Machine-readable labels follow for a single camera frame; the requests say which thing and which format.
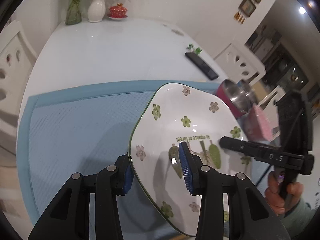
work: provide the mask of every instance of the human hand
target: human hand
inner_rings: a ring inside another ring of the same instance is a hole
[[[303,189],[303,184],[299,182],[293,182],[287,186],[287,192],[292,195],[292,199],[288,208],[284,210],[284,199],[280,197],[280,195],[278,194],[279,184],[275,178],[274,171],[272,171],[269,173],[268,188],[265,191],[265,198],[272,210],[277,215],[281,215],[292,209],[296,204],[298,204]]]

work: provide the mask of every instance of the glass vase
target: glass vase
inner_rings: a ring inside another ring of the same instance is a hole
[[[80,3],[81,0],[69,0],[66,25],[73,25],[82,21]]]

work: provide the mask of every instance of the metal screw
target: metal screw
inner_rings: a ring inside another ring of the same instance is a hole
[[[238,173],[237,177],[238,177],[238,179],[241,179],[241,180],[245,179],[245,175],[243,173]]]
[[[116,166],[114,166],[114,165],[109,165],[108,167],[107,167],[107,170],[108,171],[115,171],[116,170]]]
[[[202,165],[201,166],[201,171],[208,172],[209,170],[210,170],[209,166],[207,166],[207,165]]]
[[[76,172],[76,173],[72,174],[71,178],[73,178],[73,179],[79,179],[79,178],[80,178],[80,173],[79,173],[79,172]]]

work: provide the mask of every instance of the green sleeve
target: green sleeve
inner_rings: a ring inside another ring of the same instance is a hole
[[[315,210],[310,209],[305,201],[301,199],[295,210],[283,218],[281,222],[292,238],[300,234],[305,229],[315,212]]]

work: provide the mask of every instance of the white plate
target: white plate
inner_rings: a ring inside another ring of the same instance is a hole
[[[223,101],[177,83],[160,87],[136,124],[129,142],[129,159],[134,173],[154,206],[180,233],[196,235],[201,196],[190,195],[180,169],[173,168],[172,157],[179,158],[179,143],[187,141],[191,153],[198,153],[204,164],[220,173],[248,174],[250,158],[247,165],[243,164],[244,155],[222,150],[219,146],[221,137],[232,135],[247,140]],[[225,195],[224,210],[228,212]]]
[[[111,20],[114,20],[114,21],[121,21],[121,20],[124,20],[124,19],[127,19],[127,15],[123,18],[113,18],[113,17],[110,17],[110,14],[107,14],[107,17]]]

